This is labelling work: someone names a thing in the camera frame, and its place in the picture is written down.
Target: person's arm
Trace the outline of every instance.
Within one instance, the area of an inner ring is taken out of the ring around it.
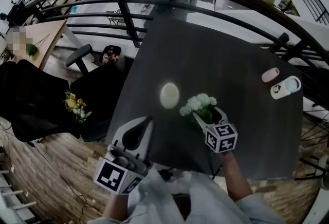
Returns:
[[[128,196],[110,194],[103,212],[103,217],[125,221],[128,218],[127,209]]]
[[[247,179],[242,175],[234,154],[227,152],[221,157],[229,197],[236,202],[253,194]]]

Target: white flower bouquet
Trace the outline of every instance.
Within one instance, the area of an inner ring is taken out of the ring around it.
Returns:
[[[212,114],[209,110],[209,106],[215,106],[217,100],[215,97],[209,97],[207,94],[198,94],[187,100],[185,106],[183,106],[179,112],[182,116],[188,116],[193,112],[196,112],[201,119],[208,123],[212,123]]]
[[[84,108],[87,106],[83,100],[77,99],[76,95],[70,91],[65,92],[65,107],[69,112],[73,112],[76,116],[76,123],[83,123],[92,112],[85,113]]]

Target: chair armrest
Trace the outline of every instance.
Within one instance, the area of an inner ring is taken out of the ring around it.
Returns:
[[[75,52],[73,52],[65,62],[66,67],[71,66],[73,63],[75,63],[78,60],[81,60],[83,57],[88,55],[93,51],[92,47],[90,44],[84,45]]]

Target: yellow flower bouquet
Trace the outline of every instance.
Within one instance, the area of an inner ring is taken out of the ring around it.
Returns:
[[[81,98],[77,99],[76,95],[71,91],[65,92],[65,107],[69,112],[73,112],[76,116],[76,123],[83,123],[92,112],[86,113],[84,108],[87,106]]]

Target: dark gray table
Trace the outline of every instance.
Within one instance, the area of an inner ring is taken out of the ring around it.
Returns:
[[[261,75],[277,67],[265,84]],[[300,71],[260,47],[233,36],[171,19],[156,20],[139,49],[117,103],[106,143],[128,121],[151,115],[155,121],[150,161],[212,174],[220,165],[201,130],[179,114],[188,98],[207,93],[236,126],[235,156],[246,177],[291,177],[302,129],[303,92],[274,100],[270,87]],[[178,105],[164,109],[160,90],[173,82]]]

